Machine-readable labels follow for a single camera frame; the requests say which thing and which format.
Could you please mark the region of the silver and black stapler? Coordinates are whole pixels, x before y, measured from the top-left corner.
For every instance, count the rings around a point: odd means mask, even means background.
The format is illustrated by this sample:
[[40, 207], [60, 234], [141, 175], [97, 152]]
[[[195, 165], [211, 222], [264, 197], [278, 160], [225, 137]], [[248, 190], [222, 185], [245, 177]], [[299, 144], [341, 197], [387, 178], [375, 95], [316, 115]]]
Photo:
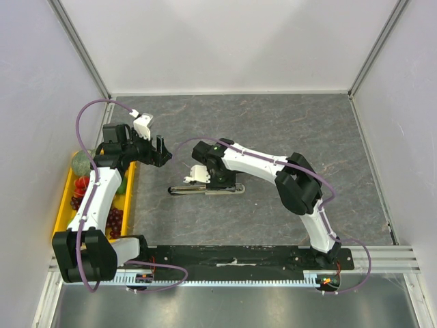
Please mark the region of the silver and black stapler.
[[170, 195], [239, 195], [245, 192], [245, 186], [240, 183], [236, 183], [233, 187], [224, 189], [209, 189], [206, 185], [188, 185], [181, 187], [169, 187], [167, 189]]

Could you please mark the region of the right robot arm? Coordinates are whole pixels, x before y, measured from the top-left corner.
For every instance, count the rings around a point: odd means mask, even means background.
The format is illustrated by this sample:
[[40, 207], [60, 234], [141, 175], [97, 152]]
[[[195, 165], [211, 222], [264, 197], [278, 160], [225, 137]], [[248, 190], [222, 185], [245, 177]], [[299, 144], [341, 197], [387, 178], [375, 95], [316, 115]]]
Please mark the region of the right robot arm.
[[199, 141], [192, 157], [200, 164], [192, 167], [187, 182], [204, 182], [219, 190], [230, 188], [237, 174], [248, 174], [272, 183], [282, 205], [302, 220], [314, 264], [328, 269], [337, 262], [341, 241], [326, 217], [324, 182], [303, 155], [296, 152], [289, 157], [269, 155], [220, 139], [214, 144]]

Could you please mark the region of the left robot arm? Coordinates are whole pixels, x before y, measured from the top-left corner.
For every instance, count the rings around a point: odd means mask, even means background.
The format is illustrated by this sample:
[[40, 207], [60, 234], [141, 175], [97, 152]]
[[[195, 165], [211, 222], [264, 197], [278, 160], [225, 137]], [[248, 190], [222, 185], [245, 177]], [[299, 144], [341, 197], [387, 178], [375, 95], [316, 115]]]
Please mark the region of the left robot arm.
[[91, 162], [89, 186], [76, 216], [66, 230], [56, 232], [52, 246], [67, 283], [109, 281], [126, 262], [142, 269], [150, 261], [145, 238], [106, 236], [107, 219], [116, 191], [131, 163], [162, 167], [172, 155], [161, 136], [152, 138], [144, 117], [127, 124], [106, 124], [103, 141]]

